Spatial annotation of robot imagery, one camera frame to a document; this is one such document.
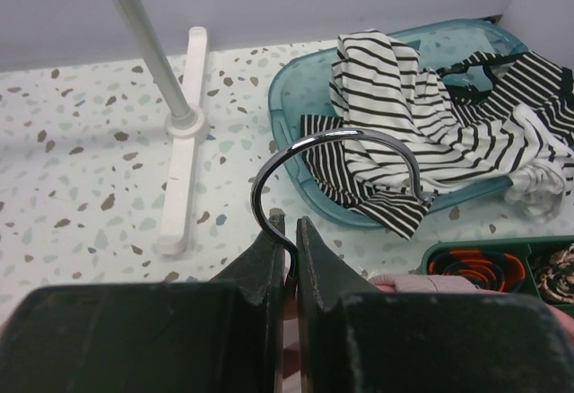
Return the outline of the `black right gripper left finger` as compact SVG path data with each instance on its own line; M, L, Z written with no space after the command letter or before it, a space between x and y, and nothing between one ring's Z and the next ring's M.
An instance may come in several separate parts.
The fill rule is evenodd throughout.
M1 335L4 392L278 392L284 254L268 236L207 282L53 285Z

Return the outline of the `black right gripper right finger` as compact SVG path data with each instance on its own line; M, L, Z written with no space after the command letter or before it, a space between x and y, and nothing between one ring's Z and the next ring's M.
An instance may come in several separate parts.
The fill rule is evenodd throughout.
M570 392L573 349L523 294L384 293L297 224L305 392Z

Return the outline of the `pink plastic hanger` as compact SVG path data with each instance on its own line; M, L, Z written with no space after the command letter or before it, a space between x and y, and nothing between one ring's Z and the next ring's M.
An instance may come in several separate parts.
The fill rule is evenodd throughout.
M354 390L349 376L361 365L347 355L347 335L352 329L344 319L343 298L363 293L380 296L381 292L324 243L308 217L298 220L297 241L290 241L266 218L261 196L267 179L284 162L313 147L352 139L381 144L394 151L409 172L409 188L415 204L427 207L433 201L432 194L422 191L419 166L413 153L396 138L375 130L351 127L303 137L276 153L257 173L250 194L252 213L261 230L291 257L285 291L289 297L297 297L303 392Z

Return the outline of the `pink tank top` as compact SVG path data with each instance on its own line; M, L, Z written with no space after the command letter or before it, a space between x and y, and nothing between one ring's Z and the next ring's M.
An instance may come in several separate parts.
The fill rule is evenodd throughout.
M478 293L484 292L462 277L451 278L437 275L380 275L369 281L384 293ZM573 324L566 316L547 306L567 334L573 336ZM300 384L299 330L292 333L283 321L283 382Z

